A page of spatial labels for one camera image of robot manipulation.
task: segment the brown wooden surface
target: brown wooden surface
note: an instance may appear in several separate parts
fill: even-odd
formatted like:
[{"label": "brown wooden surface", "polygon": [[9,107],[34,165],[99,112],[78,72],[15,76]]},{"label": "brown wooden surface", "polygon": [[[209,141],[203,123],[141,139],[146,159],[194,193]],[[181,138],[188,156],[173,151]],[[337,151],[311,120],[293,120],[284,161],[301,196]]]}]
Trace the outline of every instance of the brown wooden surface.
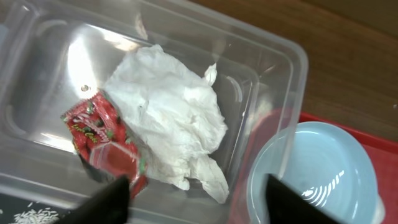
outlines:
[{"label": "brown wooden surface", "polygon": [[296,0],[193,0],[299,43],[303,111],[398,141],[398,39]]},{"label": "brown wooden surface", "polygon": [[396,0],[304,0],[398,37]]}]

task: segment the red packet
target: red packet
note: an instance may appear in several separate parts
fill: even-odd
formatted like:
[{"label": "red packet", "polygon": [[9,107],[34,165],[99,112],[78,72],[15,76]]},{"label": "red packet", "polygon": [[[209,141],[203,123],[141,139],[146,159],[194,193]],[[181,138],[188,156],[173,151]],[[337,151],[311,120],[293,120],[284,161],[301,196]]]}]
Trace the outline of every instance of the red packet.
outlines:
[{"label": "red packet", "polygon": [[99,181],[103,175],[118,177],[126,174],[131,181],[132,197],[144,188],[145,162],[130,140],[118,112],[102,92],[74,106],[62,119],[92,178]]}]

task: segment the crumpled tissue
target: crumpled tissue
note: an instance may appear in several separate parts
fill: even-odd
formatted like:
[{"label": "crumpled tissue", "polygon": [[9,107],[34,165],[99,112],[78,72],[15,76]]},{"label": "crumpled tissue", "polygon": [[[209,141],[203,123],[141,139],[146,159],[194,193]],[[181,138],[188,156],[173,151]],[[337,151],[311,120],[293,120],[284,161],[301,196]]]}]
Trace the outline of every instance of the crumpled tissue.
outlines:
[{"label": "crumpled tissue", "polygon": [[135,143],[148,161],[149,178],[182,190],[190,188],[187,178],[198,179],[225,203],[228,184],[208,156],[227,130],[211,88],[216,76],[215,64],[200,78],[154,45],[129,52],[104,90],[141,141]]}]

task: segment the light blue bowl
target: light blue bowl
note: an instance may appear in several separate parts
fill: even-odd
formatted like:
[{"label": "light blue bowl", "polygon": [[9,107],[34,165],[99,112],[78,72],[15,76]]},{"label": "light blue bowl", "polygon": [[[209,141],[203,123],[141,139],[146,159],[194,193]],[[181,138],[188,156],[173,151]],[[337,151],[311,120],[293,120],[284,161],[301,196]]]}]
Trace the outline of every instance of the light blue bowl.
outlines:
[{"label": "light blue bowl", "polygon": [[[247,190],[252,222],[267,223],[262,186],[274,169],[274,138],[260,151],[252,166]],[[325,213],[344,223],[371,223],[377,203],[376,175],[362,145],[331,124],[305,122],[297,126],[285,183]]]}]

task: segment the red tray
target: red tray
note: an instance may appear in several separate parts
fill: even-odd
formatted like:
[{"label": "red tray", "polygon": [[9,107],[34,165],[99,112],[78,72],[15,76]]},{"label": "red tray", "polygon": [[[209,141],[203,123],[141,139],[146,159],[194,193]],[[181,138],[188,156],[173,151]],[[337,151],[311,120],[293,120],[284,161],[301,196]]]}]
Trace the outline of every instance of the red tray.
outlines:
[{"label": "red tray", "polygon": [[398,223],[398,142],[362,133],[316,116],[302,113],[300,122],[321,121],[334,124],[349,132],[365,148],[376,171],[379,195],[386,208],[385,224]]}]

